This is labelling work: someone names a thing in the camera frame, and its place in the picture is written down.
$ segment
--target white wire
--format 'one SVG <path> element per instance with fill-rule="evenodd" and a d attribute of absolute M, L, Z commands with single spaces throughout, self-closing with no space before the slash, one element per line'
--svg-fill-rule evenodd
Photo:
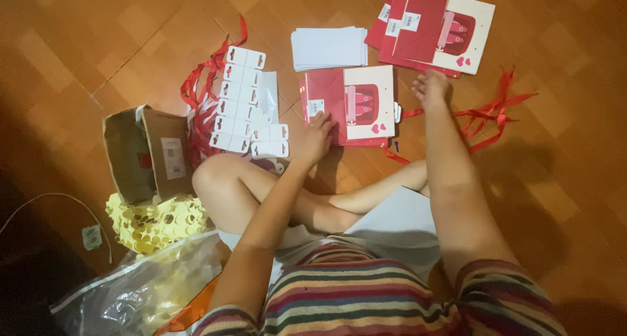
<path fill-rule="evenodd" d="M 13 218 L 13 216 L 15 216 L 15 214 L 18 213 L 18 211 L 20 211 L 24 206 L 26 206 L 26 205 L 32 203 L 33 201 L 39 199 L 40 197 L 44 197 L 44 196 L 63 196 L 63 197 L 68 197 L 68 198 L 74 200 L 75 202 L 77 202 L 78 204 L 81 204 L 82 206 L 84 206 L 85 209 L 87 209 L 87 211 L 89 211 L 89 213 L 91 214 L 93 219 L 96 220 L 96 222 L 98 223 L 98 225 L 101 228 L 102 234 L 105 236 L 106 244 L 109 246 L 109 264 L 113 264 L 114 263 L 113 256 L 112 256 L 112 253 L 111 253 L 111 242 L 109 242 L 109 237 L 106 235 L 105 228 L 102 226 L 102 224 L 98 220 L 98 217 L 96 217 L 96 215 L 91 211 L 91 209 L 89 207 L 87 207 L 87 205 L 85 205 L 85 203 L 83 203 L 81 200 L 78 200 L 77 198 L 75 198 L 75 197 L 73 197 L 73 196 L 71 196 L 69 194 L 65 194 L 65 193 L 45 193 L 45 194 L 40 194 L 38 196 L 35 196 L 31 200 L 29 200 L 26 203 L 22 204 L 17 210 L 13 211 L 13 213 L 9 216 L 9 219 L 6 220 L 6 222 L 4 223 L 4 226 L 2 226 L 2 228 L 0 228 L 0 234 L 2 234 L 2 232 L 4 231 L 6 226 L 9 224 L 9 222 L 11 222 L 11 219 Z"/>

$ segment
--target red satin ribbon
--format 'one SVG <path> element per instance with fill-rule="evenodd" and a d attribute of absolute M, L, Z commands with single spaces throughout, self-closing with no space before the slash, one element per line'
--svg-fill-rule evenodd
<path fill-rule="evenodd" d="M 467 109 L 465 111 L 459 111 L 454 113 L 455 117 L 461 116 L 471 116 L 470 120 L 464 124 L 461 128 L 461 135 L 466 138 L 472 138 L 477 135 L 483 127 L 487 124 L 488 121 L 496 121 L 498 133 L 492 136 L 489 139 L 483 140 L 480 143 L 474 144 L 470 147 L 470 153 L 474 153 L 475 151 L 481 150 L 482 148 L 491 145 L 498 141 L 503 135 L 503 131 L 506 128 L 506 124 L 510 122 L 514 122 L 517 120 L 513 120 L 509 117 L 505 116 L 506 107 L 513 106 L 514 104 L 519 104 L 532 96 L 537 94 L 522 94 L 518 96 L 514 96 L 513 98 L 507 98 L 507 94 L 509 93 L 509 89 L 512 86 L 513 80 L 513 69 L 511 71 L 503 71 L 501 78 L 499 80 L 499 88 L 497 97 L 494 100 L 491 100 L 489 103 L 483 105 L 479 109 Z M 401 114 L 401 119 L 409 118 L 417 115 L 423 114 L 425 111 L 421 108 L 410 109 L 409 111 L 403 111 Z M 471 125 L 477 119 L 481 119 L 481 122 L 474 130 L 471 129 Z M 396 155 L 395 153 L 391 153 L 387 148 L 384 148 L 383 151 L 386 153 L 388 158 L 396 160 L 402 164 L 409 164 L 405 158 Z"/>
<path fill-rule="evenodd" d="M 205 112 L 200 114 L 200 104 L 205 95 L 211 100 L 216 100 L 216 96 L 213 94 L 211 87 L 213 81 L 216 79 L 218 71 L 224 71 L 224 55 L 228 51 L 230 46 L 237 46 L 244 43 L 248 37 L 248 31 L 246 29 L 246 21 L 242 16 L 239 16 L 239 27 L 241 30 L 241 40 L 229 44 L 229 36 L 227 35 L 222 43 L 222 46 L 211 55 L 211 58 L 205 62 L 198 64 L 198 67 L 194 69 L 187 79 L 181 85 L 181 98 L 187 103 L 194 111 L 194 117 L 192 118 L 192 129 L 189 132 L 189 139 L 187 148 L 189 150 L 189 158 L 194 168 L 198 168 L 201 163 L 200 152 L 207 157 L 215 155 L 220 152 L 220 149 L 214 148 L 209 145 L 209 138 L 205 134 L 210 133 L 213 129 L 216 115 L 211 115 L 217 105 L 209 107 Z M 194 92 L 194 85 L 198 82 L 200 74 L 205 67 L 210 67 L 209 74 L 207 75 L 207 81 L 203 85 L 200 91 L 200 100 L 196 97 Z"/>

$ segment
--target striped shirt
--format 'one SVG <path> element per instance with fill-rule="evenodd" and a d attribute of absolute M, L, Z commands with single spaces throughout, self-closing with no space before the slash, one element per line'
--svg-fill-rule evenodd
<path fill-rule="evenodd" d="M 457 298 L 436 303 L 403 264 L 329 243 L 272 286 L 259 319 L 225 305 L 193 335 L 565 335 L 551 307 L 544 291 L 512 263 L 466 265 Z"/>

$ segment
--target plastic bag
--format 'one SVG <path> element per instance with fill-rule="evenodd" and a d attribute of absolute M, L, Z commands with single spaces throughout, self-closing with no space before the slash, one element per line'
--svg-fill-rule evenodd
<path fill-rule="evenodd" d="M 139 261 L 129 252 L 109 276 L 68 294 L 50 312 L 69 336 L 152 336 L 222 271 L 218 242 L 212 231 Z"/>

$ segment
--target brown cardboard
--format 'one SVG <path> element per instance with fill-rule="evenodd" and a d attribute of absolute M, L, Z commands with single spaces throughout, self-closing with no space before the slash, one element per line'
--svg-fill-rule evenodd
<path fill-rule="evenodd" d="M 186 117 L 143 107 L 139 112 L 143 132 L 136 124 L 136 110 L 127 109 L 103 122 L 106 155 L 122 201 L 158 203 L 180 193 L 193 193 Z M 152 169 L 140 166 L 140 156 L 148 153 Z"/>

